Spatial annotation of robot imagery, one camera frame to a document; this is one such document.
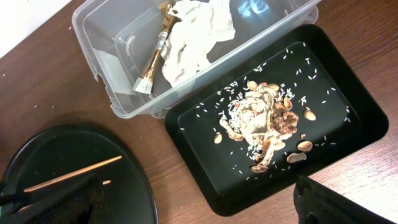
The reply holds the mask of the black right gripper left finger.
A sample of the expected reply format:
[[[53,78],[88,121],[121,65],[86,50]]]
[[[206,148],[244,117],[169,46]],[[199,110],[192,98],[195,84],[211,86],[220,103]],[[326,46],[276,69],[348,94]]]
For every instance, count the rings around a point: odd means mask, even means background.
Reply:
[[[100,223],[103,204],[102,181],[87,177],[49,192],[2,195],[1,223]]]

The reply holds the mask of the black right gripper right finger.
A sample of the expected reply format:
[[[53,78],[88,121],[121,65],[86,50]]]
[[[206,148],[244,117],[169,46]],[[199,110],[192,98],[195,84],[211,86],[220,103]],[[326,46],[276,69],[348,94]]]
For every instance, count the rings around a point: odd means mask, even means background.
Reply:
[[[300,176],[295,184],[294,205],[299,224],[392,223],[390,220],[304,176]]]

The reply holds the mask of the brown foil wrapper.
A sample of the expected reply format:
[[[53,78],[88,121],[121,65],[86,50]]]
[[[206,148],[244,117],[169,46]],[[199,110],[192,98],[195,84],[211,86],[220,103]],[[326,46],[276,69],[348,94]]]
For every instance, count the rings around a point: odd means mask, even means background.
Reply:
[[[176,19],[171,13],[174,5],[175,1],[164,1],[160,4],[160,11],[164,15],[164,18],[154,51],[132,88],[136,92],[149,95],[153,91],[155,71],[161,58],[161,51]]]

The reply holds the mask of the white paper napkin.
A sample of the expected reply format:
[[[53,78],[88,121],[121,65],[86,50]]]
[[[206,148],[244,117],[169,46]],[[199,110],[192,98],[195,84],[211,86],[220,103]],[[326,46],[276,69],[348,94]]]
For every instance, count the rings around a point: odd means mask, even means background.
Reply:
[[[207,54],[218,42],[234,39],[230,0],[177,1],[169,10],[180,19],[165,42],[164,78],[175,87],[208,68]]]

